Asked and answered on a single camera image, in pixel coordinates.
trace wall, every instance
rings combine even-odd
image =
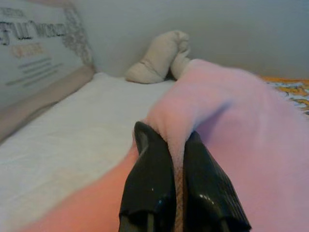
[[[180,29],[192,58],[309,77],[309,0],[74,0],[98,71],[121,75],[150,40]]]

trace white wall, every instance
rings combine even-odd
[[[74,0],[98,71],[121,75],[150,40],[180,29],[192,58],[309,77],[309,0]]]

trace beige fabric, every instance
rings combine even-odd
[[[189,36],[182,31],[170,31],[156,37],[145,56],[125,73],[127,81],[153,84],[164,81],[172,64],[176,79],[189,62]]]
[[[0,111],[0,142],[92,79],[94,68],[82,66],[31,97]]]

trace white bedsheet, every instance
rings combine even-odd
[[[112,168],[131,146],[134,123],[173,83],[98,73],[0,145],[0,231],[37,219]]]

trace mattress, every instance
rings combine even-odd
[[[172,85],[98,73],[0,146],[0,231],[41,217],[127,153],[136,121]]]

